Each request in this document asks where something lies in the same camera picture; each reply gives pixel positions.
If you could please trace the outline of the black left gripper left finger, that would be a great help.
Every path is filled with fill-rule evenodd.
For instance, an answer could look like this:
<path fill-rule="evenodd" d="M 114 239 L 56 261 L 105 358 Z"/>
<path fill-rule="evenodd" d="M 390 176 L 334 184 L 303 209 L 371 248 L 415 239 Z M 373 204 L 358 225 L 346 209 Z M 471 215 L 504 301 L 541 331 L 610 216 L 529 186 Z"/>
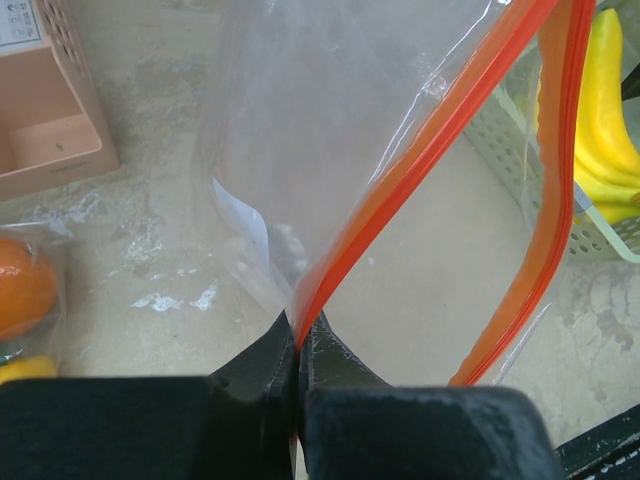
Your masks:
<path fill-rule="evenodd" d="M 289 322 L 205 376 L 16 380 L 1 388 L 5 479 L 291 479 Z"/>

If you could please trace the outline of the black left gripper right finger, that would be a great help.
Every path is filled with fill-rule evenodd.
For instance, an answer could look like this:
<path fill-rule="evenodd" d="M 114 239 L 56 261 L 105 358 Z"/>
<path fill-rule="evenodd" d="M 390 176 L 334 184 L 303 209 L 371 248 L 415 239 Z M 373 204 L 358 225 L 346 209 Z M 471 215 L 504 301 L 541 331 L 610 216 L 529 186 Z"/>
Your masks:
<path fill-rule="evenodd" d="M 312 479 L 555 479 L 529 398 L 504 387 L 393 387 L 324 315 L 300 351 L 299 438 Z"/>

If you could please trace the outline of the orange fruit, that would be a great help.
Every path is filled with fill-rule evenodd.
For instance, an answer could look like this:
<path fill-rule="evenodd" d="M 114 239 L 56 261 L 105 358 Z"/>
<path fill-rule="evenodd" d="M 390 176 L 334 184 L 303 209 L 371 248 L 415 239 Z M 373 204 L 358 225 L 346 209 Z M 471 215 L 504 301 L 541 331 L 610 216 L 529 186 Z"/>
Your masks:
<path fill-rule="evenodd" d="M 25 240 L 1 237 L 1 341 L 27 334 L 58 297 L 54 263 Z"/>

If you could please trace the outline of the clear zip bag orange zipper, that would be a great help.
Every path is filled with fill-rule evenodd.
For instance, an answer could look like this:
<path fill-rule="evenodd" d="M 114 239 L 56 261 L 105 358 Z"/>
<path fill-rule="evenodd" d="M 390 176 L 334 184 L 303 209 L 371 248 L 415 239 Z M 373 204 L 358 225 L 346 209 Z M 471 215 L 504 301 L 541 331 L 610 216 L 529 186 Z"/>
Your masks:
<path fill-rule="evenodd" d="M 1 382 L 54 378 L 62 362 L 68 239 L 43 223 L 1 227 Z"/>

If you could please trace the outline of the yellow banana bunch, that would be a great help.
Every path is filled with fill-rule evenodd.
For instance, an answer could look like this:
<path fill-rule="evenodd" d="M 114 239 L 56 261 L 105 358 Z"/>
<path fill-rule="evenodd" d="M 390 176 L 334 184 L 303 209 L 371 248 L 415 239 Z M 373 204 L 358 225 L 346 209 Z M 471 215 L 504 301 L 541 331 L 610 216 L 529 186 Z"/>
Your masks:
<path fill-rule="evenodd" d="M 573 177 L 611 225 L 639 216 L 639 151 L 623 115 L 623 49 L 616 10 L 601 11 L 591 25 L 583 66 Z"/>

